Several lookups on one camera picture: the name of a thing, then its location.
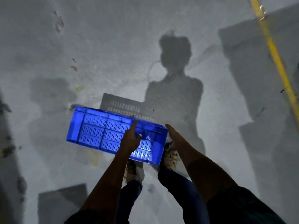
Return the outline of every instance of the sleeve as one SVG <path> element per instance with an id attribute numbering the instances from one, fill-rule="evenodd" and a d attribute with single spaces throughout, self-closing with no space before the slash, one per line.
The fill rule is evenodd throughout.
<path id="1" fill-rule="evenodd" d="M 211 223 L 286 224 L 271 208 L 243 187 L 223 190 L 207 203 Z"/>
<path id="2" fill-rule="evenodd" d="M 73 214 L 64 224 L 102 224 L 102 222 L 99 221 L 95 211 L 88 209 Z"/>

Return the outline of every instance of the plastic crate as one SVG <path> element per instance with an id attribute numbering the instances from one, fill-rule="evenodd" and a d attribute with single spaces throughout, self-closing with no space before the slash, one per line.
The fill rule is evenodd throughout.
<path id="1" fill-rule="evenodd" d="M 66 140 L 92 149 L 115 154 L 123 134 L 136 118 L 100 109 L 76 107 Z M 130 159 L 159 165 L 168 130 L 162 125 L 138 120 L 135 135 L 142 135 Z"/>

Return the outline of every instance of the gray floor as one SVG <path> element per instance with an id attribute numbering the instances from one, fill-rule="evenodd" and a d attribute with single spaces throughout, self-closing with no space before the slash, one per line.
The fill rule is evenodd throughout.
<path id="1" fill-rule="evenodd" d="M 298 91 L 297 0 L 261 1 Z M 0 125 L 1 148 L 10 148 L 0 159 L 3 223 L 63 222 L 80 207 L 113 156 L 65 141 L 70 107 L 99 108 L 104 93 L 155 110 L 287 223 L 299 222 L 299 136 L 248 0 L 1 3 L 1 100 L 11 110 Z M 130 222 L 183 223 L 156 170 L 144 169 Z M 181 162 L 178 172 L 186 175 Z M 45 215 L 55 203 L 65 210 Z"/>

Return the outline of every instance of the hand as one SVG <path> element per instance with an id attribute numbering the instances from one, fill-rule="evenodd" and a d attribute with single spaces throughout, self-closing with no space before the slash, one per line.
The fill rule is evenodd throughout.
<path id="1" fill-rule="evenodd" d="M 169 145 L 170 150 L 177 151 L 180 148 L 184 147 L 188 142 L 183 138 L 172 126 L 169 124 L 165 124 L 166 128 L 168 129 L 168 133 L 172 142 Z"/>
<path id="2" fill-rule="evenodd" d="M 141 140 L 141 135 L 135 137 L 135 129 L 137 123 L 138 120 L 136 120 L 132 124 L 130 129 L 125 131 L 123 138 L 121 139 L 121 145 L 119 147 L 119 151 L 122 151 L 129 156 L 132 152 L 134 152 L 138 148 Z"/>

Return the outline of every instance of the dark pants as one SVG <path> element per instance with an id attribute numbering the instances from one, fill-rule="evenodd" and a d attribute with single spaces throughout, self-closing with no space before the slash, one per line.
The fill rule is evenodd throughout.
<path id="1" fill-rule="evenodd" d="M 201 200 L 201 196 L 193 182 L 164 166 L 160 167 L 158 179 L 182 207 L 185 224 L 209 223 L 206 205 Z M 129 223 L 130 212 L 141 190 L 142 184 L 136 180 L 129 181 L 128 184 L 121 189 L 118 211 L 115 218 L 116 224 Z"/>

